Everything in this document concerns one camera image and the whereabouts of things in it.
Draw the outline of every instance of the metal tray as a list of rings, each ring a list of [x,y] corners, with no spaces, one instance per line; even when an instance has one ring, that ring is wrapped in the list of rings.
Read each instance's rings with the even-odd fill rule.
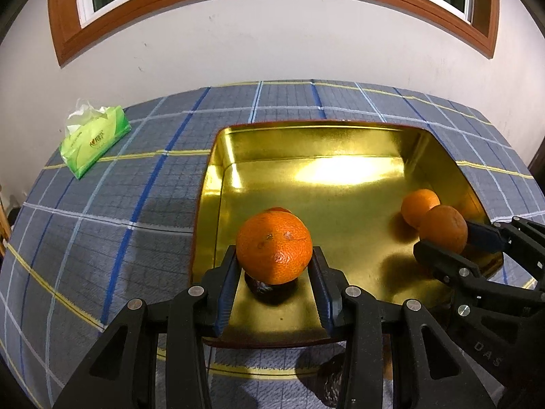
[[[466,219],[490,221],[475,191],[448,152],[428,131],[399,125],[344,121],[249,124],[218,134],[206,169],[196,219],[192,281],[221,263],[241,224],[280,206],[308,227],[329,266],[377,299],[427,307],[449,299],[412,256],[416,231],[400,214],[403,197],[434,190]],[[484,275],[503,254],[464,254]],[[328,337],[320,326],[309,278],[281,305],[255,299],[241,276],[223,346],[296,346]]]

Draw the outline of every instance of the yellow stripe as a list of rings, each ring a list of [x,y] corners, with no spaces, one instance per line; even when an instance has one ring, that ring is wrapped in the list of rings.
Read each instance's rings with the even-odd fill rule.
[[[229,366],[227,364],[213,363],[209,370],[212,375],[224,375],[227,377],[253,378],[257,380],[296,380],[298,377],[316,375],[318,367],[261,369],[258,367]]]
[[[2,348],[2,350],[4,351],[5,353],[5,356],[9,362],[9,364],[12,365],[12,368],[13,368],[13,372],[15,372],[15,375],[17,375],[17,378],[19,379],[19,381],[22,383],[22,385],[25,387],[25,389],[27,390],[28,394],[32,397],[32,399],[34,400],[34,402],[36,403],[36,406],[39,407],[39,409],[44,409],[44,407],[39,403],[39,401],[36,399],[36,397],[34,396],[34,394],[31,392],[31,390],[28,388],[27,384],[25,383],[25,381],[23,380],[23,377],[21,377],[21,374],[19,374],[19,371],[17,370],[17,367],[15,367],[15,364],[13,364],[13,361],[12,361],[12,358],[9,356],[9,354],[7,353],[7,349],[5,348],[4,346],[4,343],[2,343],[2,340],[0,340],[0,347]]]
[[[58,293],[47,281],[45,281],[34,269],[32,269],[28,265],[28,263],[17,253],[17,251],[13,248],[11,244],[8,243],[7,248],[15,256],[19,264],[23,266],[24,269],[30,274],[30,276],[34,278],[34,280],[36,280],[38,284],[42,286],[47,292],[53,295],[58,302],[63,304],[68,310],[76,314],[81,319],[85,320],[90,325],[96,327],[96,329],[104,331],[105,326],[100,321],[76,306],[74,303],[70,302],[70,300],[67,299],[65,296]]]
[[[352,90],[359,90],[359,88],[355,87],[355,86],[344,86],[342,84],[333,84],[333,83],[314,83],[315,86],[327,86],[327,87],[330,87],[330,88],[340,88],[340,89],[352,89]],[[362,90],[366,91],[366,92],[372,92],[374,94],[383,94],[383,95],[390,95],[391,97],[400,97],[400,98],[404,98],[406,100],[418,100],[422,103],[426,103],[426,105],[431,105],[431,106],[437,106],[437,107],[440,107],[441,109],[446,109],[446,110],[450,110],[452,112],[456,112],[464,117],[468,117],[468,118],[473,118],[474,120],[477,120],[477,121],[480,121],[481,123],[483,124],[487,124],[489,126],[493,126],[492,123],[488,122],[488,121],[484,121],[484,120],[481,120],[473,115],[470,115],[470,114],[465,114],[463,112],[460,112],[459,110],[456,110],[456,109],[453,109],[451,107],[448,107],[448,106],[443,106],[443,105],[438,105],[437,103],[433,103],[433,102],[430,102],[428,100],[423,100],[421,98],[418,98],[418,97],[415,97],[413,95],[400,95],[400,94],[393,94],[392,92],[386,92],[386,91],[383,91],[383,90],[379,90],[379,89],[368,89],[368,88],[361,88]]]
[[[264,81],[263,84],[281,85],[281,84],[312,84],[311,81]]]
[[[104,162],[104,161],[114,161],[114,160],[135,160],[137,158],[151,158],[155,157],[157,155],[172,155],[172,156],[192,156],[192,155],[208,155],[210,154],[209,149],[189,149],[189,150],[165,150],[165,149],[159,149],[154,152],[142,152],[140,154],[125,154],[125,155],[118,155],[113,157],[102,157],[99,158],[96,162]],[[53,166],[45,166],[44,169],[57,169],[59,167],[64,167],[65,164],[61,165],[53,165]]]
[[[58,169],[59,167],[65,167],[66,165],[64,163],[61,163],[60,165],[51,165],[51,166],[44,166],[44,169]]]
[[[229,86],[255,86],[259,84],[259,81],[243,81],[242,83],[227,83],[214,86],[215,88],[228,88]]]
[[[167,155],[172,155],[172,156],[184,156],[184,155],[208,155],[210,154],[211,150],[210,149],[165,150],[161,152],[164,152]]]
[[[474,167],[476,169],[486,169],[486,170],[491,170],[492,172],[500,172],[502,174],[508,174],[508,175],[514,175],[517,177],[533,179],[531,175],[525,175],[525,174],[521,174],[520,172],[513,172],[513,170],[502,169],[499,167],[479,165],[477,163],[472,163],[470,161],[457,161],[456,164],[459,166],[469,166],[469,167]]]
[[[531,278],[530,280],[526,282],[526,284],[522,288],[529,289],[535,282],[536,280],[534,278]]]

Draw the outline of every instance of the plaid tablecloth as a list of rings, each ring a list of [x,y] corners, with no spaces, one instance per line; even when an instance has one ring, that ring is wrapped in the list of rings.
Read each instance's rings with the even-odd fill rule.
[[[38,407],[51,407],[129,299],[158,302],[187,286],[206,156],[223,127],[293,119],[422,127],[458,162],[493,221],[519,215],[545,223],[541,190],[498,130],[478,111],[430,95],[347,81],[259,81],[171,95],[129,107],[126,115],[132,132],[80,181],[58,152],[50,158],[0,273],[0,351]],[[531,286],[509,258],[493,280]],[[342,350],[207,348],[213,405],[325,407],[312,380],[316,367]],[[164,366],[158,361],[159,408]],[[390,391],[387,384],[386,400]]]

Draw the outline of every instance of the mandarin orange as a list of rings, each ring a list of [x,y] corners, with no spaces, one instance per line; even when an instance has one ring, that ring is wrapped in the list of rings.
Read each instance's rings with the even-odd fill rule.
[[[468,242],[468,225],[455,208],[441,204],[424,215],[418,235],[421,240],[460,254]]]
[[[408,225],[418,229],[424,215],[440,205],[437,194],[429,189],[418,189],[406,195],[401,203],[401,215]]]
[[[266,210],[248,218],[235,244],[236,258],[246,273],[268,285],[294,280],[312,257],[309,230],[283,210]]]

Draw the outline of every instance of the white wall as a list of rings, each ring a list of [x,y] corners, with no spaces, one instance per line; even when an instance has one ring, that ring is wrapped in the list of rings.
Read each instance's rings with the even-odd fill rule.
[[[545,39],[500,0],[495,57],[407,14],[356,0],[208,0],[144,19],[60,69],[47,0],[29,0],[0,45],[0,183],[24,200],[79,97],[124,106],[266,79],[364,81],[480,110],[528,164],[545,136]]]

